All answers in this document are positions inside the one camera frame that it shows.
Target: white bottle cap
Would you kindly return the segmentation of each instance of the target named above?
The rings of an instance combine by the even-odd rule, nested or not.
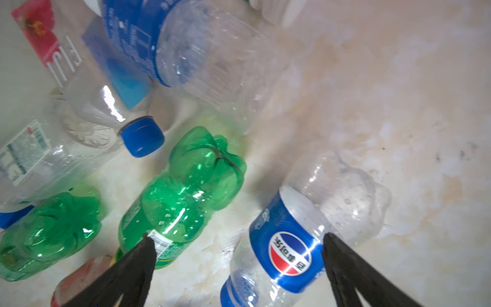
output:
[[[102,16],[99,0],[83,0],[87,6],[99,16]]]
[[[256,10],[260,10],[263,7],[263,0],[249,0],[250,6]]]
[[[263,17],[274,25],[287,28],[298,17],[307,1],[308,0],[265,0],[265,3],[262,5]]]

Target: empty plastic bottle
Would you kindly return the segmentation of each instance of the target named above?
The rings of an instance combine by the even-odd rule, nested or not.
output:
[[[210,0],[85,0],[135,66],[246,133],[286,68],[281,49]]]
[[[26,279],[84,248],[102,228],[98,192],[75,188],[49,197],[5,231],[0,277]]]
[[[0,115],[0,212],[65,191],[121,149],[111,128],[80,119],[64,101],[5,105]]]
[[[167,167],[150,182],[119,225],[127,253],[147,233],[155,242],[156,269],[172,263],[203,231],[214,211],[237,195],[245,161],[227,152],[227,139],[195,127],[176,144]]]
[[[326,233],[357,246],[382,228],[389,190],[333,151],[302,157],[236,248],[222,307],[293,306],[324,270]]]
[[[101,35],[93,12],[66,1],[12,2],[12,16],[78,117],[113,128],[135,157],[160,148],[164,135],[148,115],[152,82]]]

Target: pepsi bottle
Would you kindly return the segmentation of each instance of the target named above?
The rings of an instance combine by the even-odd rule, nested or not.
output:
[[[386,187],[337,152],[305,154],[237,246],[222,307],[293,306],[324,271],[324,235],[362,244],[382,228],[390,198]]]

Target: green plastic bottle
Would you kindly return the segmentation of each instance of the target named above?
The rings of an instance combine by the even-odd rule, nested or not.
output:
[[[0,277],[27,279],[84,248],[102,228],[100,196],[87,187],[51,196],[9,227],[0,241]]]
[[[156,269],[172,263],[194,241],[213,212],[237,195],[245,161],[227,152],[227,139],[195,127],[172,150],[166,168],[150,182],[121,219],[120,250],[131,250],[146,233],[155,242]]]

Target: blue label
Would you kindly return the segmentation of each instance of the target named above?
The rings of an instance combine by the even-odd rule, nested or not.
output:
[[[249,235],[264,270],[287,291],[302,292],[324,269],[322,243],[290,215],[279,193],[252,222]]]
[[[148,95],[152,85],[146,74],[133,67],[111,47],[103,29],[102,19],[96,17],[82,39],[123,103],[131,110]]]
[[[104,0],[102,16],[111,44],[140,70],[166,85],[155,62],[160,30],[181,0]]]

